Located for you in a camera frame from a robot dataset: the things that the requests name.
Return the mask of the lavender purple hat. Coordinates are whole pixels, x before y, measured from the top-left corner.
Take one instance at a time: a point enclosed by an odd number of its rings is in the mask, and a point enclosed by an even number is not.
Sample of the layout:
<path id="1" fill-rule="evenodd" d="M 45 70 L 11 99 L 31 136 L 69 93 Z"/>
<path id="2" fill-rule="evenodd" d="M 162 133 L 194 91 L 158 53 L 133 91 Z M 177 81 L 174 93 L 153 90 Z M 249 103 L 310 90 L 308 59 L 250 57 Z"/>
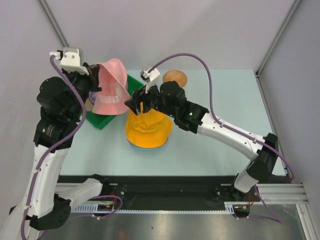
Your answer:
<path id="1" fill-rule="evenodd" d="M 89 92 L 88 100 L 90 101 L 91 104 L 95 104 L 96 102 L 96 93 L 94 91 Z"/>

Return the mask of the pink hat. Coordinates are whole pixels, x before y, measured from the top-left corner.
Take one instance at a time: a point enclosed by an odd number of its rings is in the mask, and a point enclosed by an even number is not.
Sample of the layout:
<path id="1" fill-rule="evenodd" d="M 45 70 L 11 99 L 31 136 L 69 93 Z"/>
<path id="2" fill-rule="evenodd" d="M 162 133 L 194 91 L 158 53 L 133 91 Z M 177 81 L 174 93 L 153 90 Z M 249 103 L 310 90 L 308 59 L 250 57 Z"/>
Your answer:
<path id="1" fill-rule="evenodd" d="M 98 81 L 101 91 L 95 94 L 92 112 L 98 115 L 114 116 L 128 111 L 125 101 L 130 99 L 128 75 L 124 64 L 117 58 L 98 64 Z"/>

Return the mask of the orange hat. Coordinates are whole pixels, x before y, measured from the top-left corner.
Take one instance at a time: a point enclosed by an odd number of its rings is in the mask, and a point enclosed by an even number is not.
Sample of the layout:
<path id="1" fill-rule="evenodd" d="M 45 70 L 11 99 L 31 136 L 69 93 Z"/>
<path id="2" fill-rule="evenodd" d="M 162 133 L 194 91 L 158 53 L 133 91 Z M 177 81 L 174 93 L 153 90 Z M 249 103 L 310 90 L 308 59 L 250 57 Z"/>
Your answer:
<path id="1" fill-rule="evenodd" d="M 136 147 L 143 149 L 161 147 L 168 140 L 172 129 L 172 121 L 163 113 L 151 109 L 147 113 L 135 115 L 132 110 L 128 111 L 125 135 Z"/>

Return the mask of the light blue bucket hat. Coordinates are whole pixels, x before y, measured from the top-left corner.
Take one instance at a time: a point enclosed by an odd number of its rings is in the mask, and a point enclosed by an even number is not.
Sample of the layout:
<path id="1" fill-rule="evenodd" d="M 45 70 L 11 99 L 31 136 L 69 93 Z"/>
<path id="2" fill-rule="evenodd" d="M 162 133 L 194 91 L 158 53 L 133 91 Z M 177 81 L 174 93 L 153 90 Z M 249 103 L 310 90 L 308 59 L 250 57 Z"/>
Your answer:
<path id="1" fill-rule="evenodd" d="M 152 148 L 147 148 L 147 147 L 140 147 L 140 146 L 137 146 L 137 145 L 134 145 L 133 143 L 129 143 L 130 146 L 136 150 L 139 150 L 139 151 L 153 151 L 153 150 L 157 150 L 157 149 L 160 149 L 162 146 L 158 146 L 158 147 L 152 147 Z"/>

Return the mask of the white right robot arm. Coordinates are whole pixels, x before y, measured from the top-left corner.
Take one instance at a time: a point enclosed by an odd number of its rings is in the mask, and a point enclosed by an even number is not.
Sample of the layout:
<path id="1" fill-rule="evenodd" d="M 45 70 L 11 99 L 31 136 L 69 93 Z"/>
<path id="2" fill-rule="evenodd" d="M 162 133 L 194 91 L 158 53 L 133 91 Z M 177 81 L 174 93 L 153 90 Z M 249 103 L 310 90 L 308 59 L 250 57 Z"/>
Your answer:
<path id="1" fill-rule="evenodd" d="M 149 90 L 137 89 L 125 105 L 137 116 L 150 110 L 158 111 L 172 117 L 180 129 L 218 140 L 247 157 L 248 165 L 230 186 L 230 195 L 235 200 L 242 201 L 257 183 L 270 181 L 278 158 L 274 153 L 278 148 L 277 136 L 256 135 L 218 122 L 207 108 L 188 101 L 178 83 L 169 81 Z"/>

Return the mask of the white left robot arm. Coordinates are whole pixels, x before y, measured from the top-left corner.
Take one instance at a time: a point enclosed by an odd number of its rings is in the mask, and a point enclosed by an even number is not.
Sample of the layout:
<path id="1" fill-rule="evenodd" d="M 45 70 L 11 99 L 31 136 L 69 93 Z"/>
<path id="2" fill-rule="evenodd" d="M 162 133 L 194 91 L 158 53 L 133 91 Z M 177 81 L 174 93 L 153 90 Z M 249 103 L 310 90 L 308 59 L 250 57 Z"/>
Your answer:
<path id="1" fill-rule="evenodd" d="M 40 121 L 33 139 L 32 172 L 22 203 L 10 209 L 3 238 L 23 232 L 26 225 L 38 231 L 57 229 L 72 209 L 92 198 L 105 200 L 110 196 L 109 180 L 98 174 L 70 191 L 55 192 L 73 137 L 85 121 L 85 102 L 90 92 L 99 90 L 99 67 L 84 68 L 85 74 L 60 68 L 58 76 L 46 79 L 39 88 Z"/>

